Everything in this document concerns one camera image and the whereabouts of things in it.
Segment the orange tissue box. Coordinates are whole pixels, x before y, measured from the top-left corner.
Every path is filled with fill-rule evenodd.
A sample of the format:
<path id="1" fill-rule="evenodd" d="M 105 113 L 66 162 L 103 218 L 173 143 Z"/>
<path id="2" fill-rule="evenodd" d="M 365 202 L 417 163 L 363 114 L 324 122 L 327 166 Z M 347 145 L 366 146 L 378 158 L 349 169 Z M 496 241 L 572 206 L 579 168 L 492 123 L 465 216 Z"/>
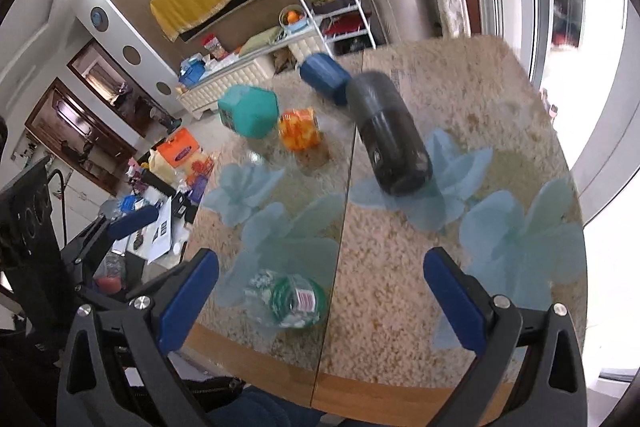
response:
<path id="1" fill-rule="evenodd" d="M 186 128 L 180 128 L 160 145 L 157 145 L 157 153 L 162 156 L 171 167 L 181 166 L 189 157 L 200 150 L 200 143 L 196 141 L 192 133 Z"/>

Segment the fruit bowl with oranges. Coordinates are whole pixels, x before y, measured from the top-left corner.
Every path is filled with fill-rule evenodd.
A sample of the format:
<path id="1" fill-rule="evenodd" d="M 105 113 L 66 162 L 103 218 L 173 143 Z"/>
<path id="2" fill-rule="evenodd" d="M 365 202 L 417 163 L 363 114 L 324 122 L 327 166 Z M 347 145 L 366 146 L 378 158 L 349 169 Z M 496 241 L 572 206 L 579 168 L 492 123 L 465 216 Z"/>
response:
<path id="1" fill-rule="evenodd" d="M 279 24 L 288 34 L 302 30 L 307 24 L 307 15 L 297 4 L 288 5 L 279 14 Z"/>

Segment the orange patterned cup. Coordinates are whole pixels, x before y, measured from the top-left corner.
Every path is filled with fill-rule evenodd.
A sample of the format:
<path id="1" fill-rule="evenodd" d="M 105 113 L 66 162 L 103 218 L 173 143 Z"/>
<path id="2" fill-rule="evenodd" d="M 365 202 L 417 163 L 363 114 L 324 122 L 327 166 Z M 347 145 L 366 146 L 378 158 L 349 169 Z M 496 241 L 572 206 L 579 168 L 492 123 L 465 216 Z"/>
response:
<path id="1" fill-rule="evenodd" d="M 284 112 L 278 122 L 279 138 L 292 152 L 309 150 L 321 142 L 321 133 L 314 109 L 291 109 Z"/>

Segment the white tufted tv cabinet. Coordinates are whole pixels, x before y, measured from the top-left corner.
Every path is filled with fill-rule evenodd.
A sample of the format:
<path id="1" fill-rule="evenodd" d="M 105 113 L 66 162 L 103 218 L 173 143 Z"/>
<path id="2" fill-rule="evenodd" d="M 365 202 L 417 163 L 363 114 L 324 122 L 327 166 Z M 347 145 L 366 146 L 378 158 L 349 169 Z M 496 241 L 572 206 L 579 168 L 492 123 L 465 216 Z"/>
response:
<path id="1" fill-rule="evenodd" d="M 306 27 L 243 56 L 233 55 L 227 65 L 206 69 L 201 81 L 179 94 L 177 100 L 194 118 L 200 118 L 207 109 L 215 108 L 224 92 L 236 84 L 265 86 L 277 75 L 277 54 L 282 50 L 290 52 L 297 64 L 310 54 L 328 49 L 318 32 Z"/>

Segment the teal hexagonal tin box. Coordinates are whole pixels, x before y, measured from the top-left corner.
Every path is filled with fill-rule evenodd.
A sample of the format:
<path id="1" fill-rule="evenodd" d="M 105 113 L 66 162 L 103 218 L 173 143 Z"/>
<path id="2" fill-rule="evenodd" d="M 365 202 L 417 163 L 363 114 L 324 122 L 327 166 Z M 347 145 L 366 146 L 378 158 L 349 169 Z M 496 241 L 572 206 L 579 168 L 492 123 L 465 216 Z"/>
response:
<path id="1" fill-rule="evenodd" d="M 218 100 L 224 127 L 250 139 L 262 139 L 276 127 L 280 110 L 277 95 L 270 90 L 236 84 Z"/>

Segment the red snack jar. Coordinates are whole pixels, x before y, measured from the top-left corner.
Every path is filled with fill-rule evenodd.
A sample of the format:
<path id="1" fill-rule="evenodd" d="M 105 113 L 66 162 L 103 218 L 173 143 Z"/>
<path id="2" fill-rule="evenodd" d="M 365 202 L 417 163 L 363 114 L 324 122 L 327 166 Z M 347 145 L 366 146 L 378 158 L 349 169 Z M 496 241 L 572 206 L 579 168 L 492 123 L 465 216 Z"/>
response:
<path id="1" fill-rule="evenodd" d="M 214 34 L 208 34 L 203 39 L 203 46 L 207 50 L 210 57 L 215 61 L 220 62 L 229 55 L 229 52 L 222 45 L 218 37 Z"/>

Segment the black ribbed thermos bottle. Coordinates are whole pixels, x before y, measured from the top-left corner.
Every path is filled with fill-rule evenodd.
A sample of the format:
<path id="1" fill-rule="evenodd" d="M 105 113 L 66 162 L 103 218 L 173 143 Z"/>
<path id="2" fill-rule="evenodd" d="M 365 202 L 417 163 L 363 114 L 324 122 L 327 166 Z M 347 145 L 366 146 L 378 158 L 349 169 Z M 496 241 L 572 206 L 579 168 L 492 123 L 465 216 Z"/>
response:
<path id="1" fill-rule="evenodd" d="M 352 77 L 346 84 L 346 100 L 384 193 L 409 195 L 431 180 L 430 156 L 390 77 L 375 70 Z"/>

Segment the green folded cushion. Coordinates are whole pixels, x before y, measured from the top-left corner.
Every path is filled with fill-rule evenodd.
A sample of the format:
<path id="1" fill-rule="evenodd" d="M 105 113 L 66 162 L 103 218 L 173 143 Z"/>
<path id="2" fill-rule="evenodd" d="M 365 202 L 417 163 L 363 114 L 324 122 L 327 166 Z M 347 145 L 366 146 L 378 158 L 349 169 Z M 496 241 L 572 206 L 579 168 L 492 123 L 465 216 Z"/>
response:
<path id="1" fill-rule="evenodd" d="M 267 46 L 272 46 L 278 41 L 282 34 L 283 29 L 280 26 L 274 26 L 251 36 L 247 42 L 242 45 L 242 48 L 239 50 L 239 56 L 245 56 L 254 51 L 266 48 Z"/>

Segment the dark blue cup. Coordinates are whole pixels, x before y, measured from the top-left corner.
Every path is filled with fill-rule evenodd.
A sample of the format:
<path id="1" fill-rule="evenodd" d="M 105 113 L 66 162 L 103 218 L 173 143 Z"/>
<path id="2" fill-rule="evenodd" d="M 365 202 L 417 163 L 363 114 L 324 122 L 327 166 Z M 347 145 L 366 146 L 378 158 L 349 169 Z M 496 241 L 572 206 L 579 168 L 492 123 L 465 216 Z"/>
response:
<path id="1" fill-rule="evenodd" d="M 311 89 L 336 106 L 346 106 L 346 87 L 352 79 L 334 58 L 325 53 L 308 55 L 298 68 L 299 76 Z"/>

